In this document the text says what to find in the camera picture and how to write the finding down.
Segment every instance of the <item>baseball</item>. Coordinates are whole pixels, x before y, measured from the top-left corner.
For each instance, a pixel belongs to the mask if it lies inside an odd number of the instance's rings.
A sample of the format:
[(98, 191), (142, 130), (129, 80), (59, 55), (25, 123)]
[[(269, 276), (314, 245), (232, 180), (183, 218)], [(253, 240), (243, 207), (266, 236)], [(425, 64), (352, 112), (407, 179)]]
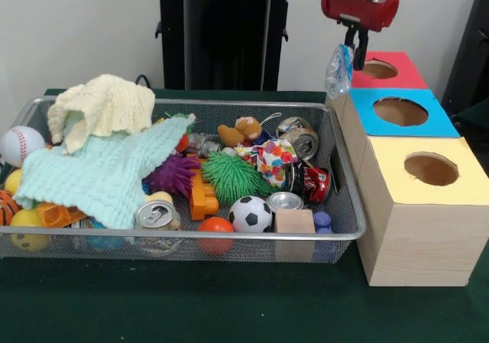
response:
[(44, 148), (43, 136), (25, 126), (13, 127), (0, 138), (0, 155), (14, 167), (22, 167), (25, 158), (41, 148)]

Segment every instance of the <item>teddy bear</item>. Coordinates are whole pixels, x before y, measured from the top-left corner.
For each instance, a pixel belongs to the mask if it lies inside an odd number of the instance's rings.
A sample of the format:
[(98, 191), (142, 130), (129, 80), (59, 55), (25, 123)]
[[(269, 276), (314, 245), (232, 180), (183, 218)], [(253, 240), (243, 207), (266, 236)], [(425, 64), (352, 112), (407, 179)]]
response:
[(234, 128), (219, 125), (217, 132), (226, 147), (234, 148), (246, 141), (257, 139), (261, 134), (261, 124), (255, 118), (240, 117), (236, 120)]

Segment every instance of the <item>light green knitted blanket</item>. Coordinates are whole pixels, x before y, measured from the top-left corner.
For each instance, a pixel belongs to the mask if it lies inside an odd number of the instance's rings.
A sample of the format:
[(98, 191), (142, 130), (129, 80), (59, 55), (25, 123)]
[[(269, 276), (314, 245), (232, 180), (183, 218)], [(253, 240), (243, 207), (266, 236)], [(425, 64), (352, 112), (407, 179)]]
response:
[[(70, 114), (66, 130), (79, 119)], [(72, 155), (62, 155), (65, 144), (38, 150), (24, 162), (15, 201), (26, 209), (35, 201), (75, 206), (106, 228), (133, 228), (144, 203), (142, 179), (168, 158), (194, 120), (167, 119), (140, 134), (91, 135)]]

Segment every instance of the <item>white wall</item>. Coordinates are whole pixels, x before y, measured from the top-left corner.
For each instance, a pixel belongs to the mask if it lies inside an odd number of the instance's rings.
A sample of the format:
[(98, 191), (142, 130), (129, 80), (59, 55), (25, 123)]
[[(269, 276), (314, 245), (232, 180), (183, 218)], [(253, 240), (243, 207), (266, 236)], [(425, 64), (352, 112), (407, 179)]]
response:
[[(402, 0), (397, 19), (371, 49), (406, 50), (441, 96), (473, 0)], [(26, 101), (49, 87), (101, 73), (162, 86), (159, 0), (0, 0), (0, 132)], [(322, 90), (326, 62), (345, 29), (319, 0), (290, 0), (280, 89)]]

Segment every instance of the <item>orange tiger ball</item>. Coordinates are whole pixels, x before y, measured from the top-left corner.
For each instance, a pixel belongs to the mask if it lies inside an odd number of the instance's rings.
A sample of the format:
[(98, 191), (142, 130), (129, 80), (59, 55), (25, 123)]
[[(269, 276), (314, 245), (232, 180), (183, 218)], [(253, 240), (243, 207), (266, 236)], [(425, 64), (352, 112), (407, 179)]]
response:
[(12, 194), (6, 190), (0, 190), (0, 226), (9, 226), (15, 213), (20, 210), (13, 200)]

